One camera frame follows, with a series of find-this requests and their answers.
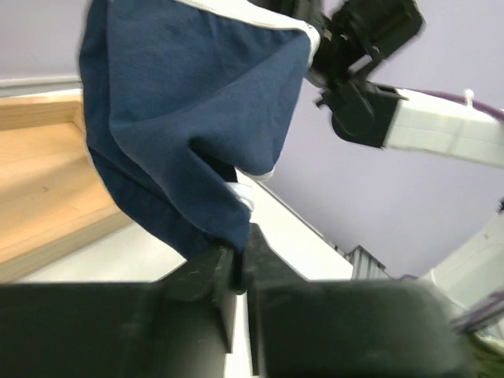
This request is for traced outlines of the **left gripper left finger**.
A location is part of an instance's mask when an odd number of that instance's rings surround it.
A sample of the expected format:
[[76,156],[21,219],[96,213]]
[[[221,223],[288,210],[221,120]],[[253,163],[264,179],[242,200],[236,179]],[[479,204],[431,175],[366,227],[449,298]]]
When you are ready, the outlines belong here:
[[221,377],[233,253],[212,246],[153,283],[1,287],[4,377]]

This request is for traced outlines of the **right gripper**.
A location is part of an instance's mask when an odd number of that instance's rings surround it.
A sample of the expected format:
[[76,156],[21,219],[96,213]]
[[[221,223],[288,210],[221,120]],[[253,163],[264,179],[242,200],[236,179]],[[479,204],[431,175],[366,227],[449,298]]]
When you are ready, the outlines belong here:
[[256,1],[261,8],[303,20],[321,36],[307,76],[314,85],[366,78],[424,26],[415,1],[345,1],[326,15],[322,1]]

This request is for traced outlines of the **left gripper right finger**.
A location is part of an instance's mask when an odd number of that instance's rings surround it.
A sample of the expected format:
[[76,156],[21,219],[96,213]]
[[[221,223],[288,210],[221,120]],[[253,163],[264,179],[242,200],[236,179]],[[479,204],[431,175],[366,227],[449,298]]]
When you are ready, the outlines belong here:
[[252,371],[260,377],[471,377],[472,358],[429,286],[308,280],[267,244],[246,247]]

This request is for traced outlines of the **navy blue underwear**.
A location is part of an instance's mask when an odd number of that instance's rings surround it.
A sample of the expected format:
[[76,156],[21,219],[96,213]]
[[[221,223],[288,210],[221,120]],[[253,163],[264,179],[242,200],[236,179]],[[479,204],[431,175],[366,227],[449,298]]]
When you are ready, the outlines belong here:
[[118,207],[183,257],[245,247],[237,173],[269,177],[320,36],[247,1],[93,1],[80,48],[87,147]]

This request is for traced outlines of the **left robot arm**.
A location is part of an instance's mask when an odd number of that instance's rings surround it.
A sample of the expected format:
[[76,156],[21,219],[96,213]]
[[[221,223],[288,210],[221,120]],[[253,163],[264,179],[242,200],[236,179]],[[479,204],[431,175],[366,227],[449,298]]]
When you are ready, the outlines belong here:
[[222,377],[246,295],[257,377],[500,377],[503,218],[424,279],[391,280],[367,250],[348,281],[310,281],[250,227],[152,283],[1,287],[4,377]]

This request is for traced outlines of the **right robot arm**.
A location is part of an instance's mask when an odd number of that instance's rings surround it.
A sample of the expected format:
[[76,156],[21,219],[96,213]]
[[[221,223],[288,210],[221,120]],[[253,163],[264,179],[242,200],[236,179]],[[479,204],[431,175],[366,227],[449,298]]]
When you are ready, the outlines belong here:
[[503,166],[503,112],[459,96],[372,83],[369,75],[422,29],[414,1],[345,1],[330,16],[321,1],[259,1],[313,26],[321,37],[307,76],[316,102],[332,112],[341,139],[363,146],[421,150]]

